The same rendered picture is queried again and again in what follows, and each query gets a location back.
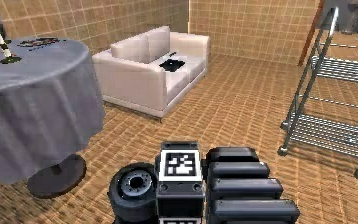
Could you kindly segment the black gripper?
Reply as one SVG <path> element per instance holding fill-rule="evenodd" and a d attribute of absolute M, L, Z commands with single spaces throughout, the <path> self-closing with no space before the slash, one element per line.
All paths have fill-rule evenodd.
<path fill-rule="evenodd" d="M 151 163 L 136 162 L 121 168 L 107 192 L 115 215 L 113 224 L 158 224 L 156 185 Z"/>

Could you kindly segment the white candle on dark holder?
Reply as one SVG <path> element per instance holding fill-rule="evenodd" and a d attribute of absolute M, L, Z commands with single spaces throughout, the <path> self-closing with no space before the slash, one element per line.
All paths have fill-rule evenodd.
<path fill-rule="evenodd" d="M 10 64 L 10 63 L 19 62 L 21 60 L 21 57 L 13 55 L 11 53 L 3 36 L 1 35 L 1 32 L 0 32 L 0 47 L 5 55 L 5 58 L 0 61 L 1 64 Z"/>

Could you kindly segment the round table with grey cloth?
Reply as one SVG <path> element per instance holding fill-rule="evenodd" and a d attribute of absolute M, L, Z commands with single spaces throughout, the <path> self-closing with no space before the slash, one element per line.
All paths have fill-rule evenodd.
<path fill-rule="evenodd" d="M 32 39 L 9 44 L 19 62 L 0 63 L 0 183 L 25 180 L 33 196 L 53 198 L 83 179 L 86 164 L 77 152 L 102 130 L 104 108 L 84 43 L 17 47 Z"/>

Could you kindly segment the black flat object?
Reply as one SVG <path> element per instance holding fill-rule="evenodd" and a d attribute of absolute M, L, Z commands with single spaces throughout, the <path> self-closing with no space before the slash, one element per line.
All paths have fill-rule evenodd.
<path fill-rule="evenodd" d="M 165 62 L 160 64 L 165 71 L 175 72 L 185 64 L 184 61 L 167 59 Z"/>

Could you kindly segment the white sofa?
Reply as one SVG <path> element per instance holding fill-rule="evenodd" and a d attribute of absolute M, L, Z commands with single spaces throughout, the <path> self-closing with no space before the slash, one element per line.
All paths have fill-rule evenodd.
<path fill-rule="evenodd" d="M 168 26 L 113 43 L 92 57 L 103 99 L 162 118 L 206 75 L 209 48 L 208 36 Z M 167 59 L 185 64 L 165 71 L 160 64 Z"/>

